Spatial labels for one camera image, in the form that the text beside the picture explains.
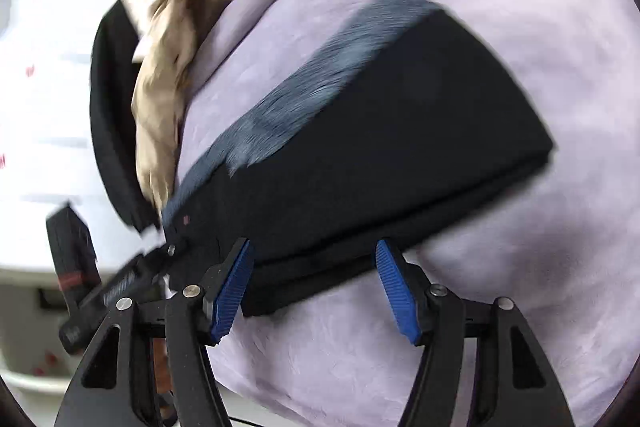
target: black fabric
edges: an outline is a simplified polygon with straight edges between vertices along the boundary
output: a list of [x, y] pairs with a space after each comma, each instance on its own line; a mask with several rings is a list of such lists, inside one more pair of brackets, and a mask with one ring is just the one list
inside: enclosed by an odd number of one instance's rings
[[242, 310], [273, 312], [371, 268], [381, 237], [420, 243], [538, 171], [551, 149], [507, 71], [436, 12], [282, 149], [233, 176], [225, 165], [213, 173], [165, 230], [194, 247], [171, 286], [197, 283], [248, 237], [257, 262]]
[[121, 1], [105, 14], [95, 35], [91, 61], [89, 114], [95, 160], [107, 195], [127, 225], [142, 232], [159, 226], [136, 177], [136, 122], [131, 97], [139, 64], [131, 59], [138, 34]]

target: blue gripper pad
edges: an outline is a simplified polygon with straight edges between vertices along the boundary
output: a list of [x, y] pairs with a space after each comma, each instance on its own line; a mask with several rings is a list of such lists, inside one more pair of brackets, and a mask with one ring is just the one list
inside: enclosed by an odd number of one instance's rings
[[236, 318], [236, 312], [253, 270], [254, 247], [250, 241], [245, 241], [214, 304], [211, 338], [215, 343], [231, 331], [231, 324]]
[[398, 329], [415, 346], [420, 339], [417, 305], [389, 245], [384, 240], [378, 241], [376, 245], [376, 267], [385, 287], [386, 298], [396, 317]]

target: crumpled tan garment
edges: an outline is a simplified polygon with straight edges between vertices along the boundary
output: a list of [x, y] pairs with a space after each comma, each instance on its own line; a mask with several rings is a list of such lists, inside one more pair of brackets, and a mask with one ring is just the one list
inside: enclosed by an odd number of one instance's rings
[[230, 0], [123, 1], [143, 34], [134, 56], [142, 65], [131, 102], [136, 171], [142, 193], [160, 211], [174, 188], [186, 69]]

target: gray-blue fabric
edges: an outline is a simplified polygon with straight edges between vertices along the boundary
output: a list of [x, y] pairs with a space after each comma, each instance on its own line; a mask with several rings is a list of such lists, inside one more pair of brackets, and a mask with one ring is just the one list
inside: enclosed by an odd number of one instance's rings
[[373, 0], [298, 71], [272, 90], [213, 143], [187, 173], [162, 212], [168, 224], [180, 206], [224, 162], [229, 172], [277, 152], [386, 45], [442, 9], [427, 0]]

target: metal rivet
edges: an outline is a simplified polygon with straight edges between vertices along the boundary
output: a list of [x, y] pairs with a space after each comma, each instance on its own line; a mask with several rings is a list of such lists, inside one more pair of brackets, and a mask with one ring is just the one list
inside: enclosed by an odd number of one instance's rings
[[444, 297], [449, 293], [449, 290], [447, 290], [447, 287], [442, 284], [432, 284], [429, 288], [429, 293], [434, 297]]
[[200, 295], [200, 286], [197, 284], [190, 284], [184, 290], [182, 290], [182, 295], [187, 298], [197, 297]]
[[133, 304], [133, 301], [129, 299], [129, 297], [123, 297], [118, 302], [116, 302], [116, 308], [119, 309], [120, 311], [128, 310], [129, 308], [131, 308], [132, 304]]
[[498, 308], [500, 308], [501, 310], [505, 310], [505, 311], [510, 311], [513, 310], [513, 307], [515, 306], [515, 304], [513, 304], [513, 301], [508, 298], [508, 297], [498, 297]]

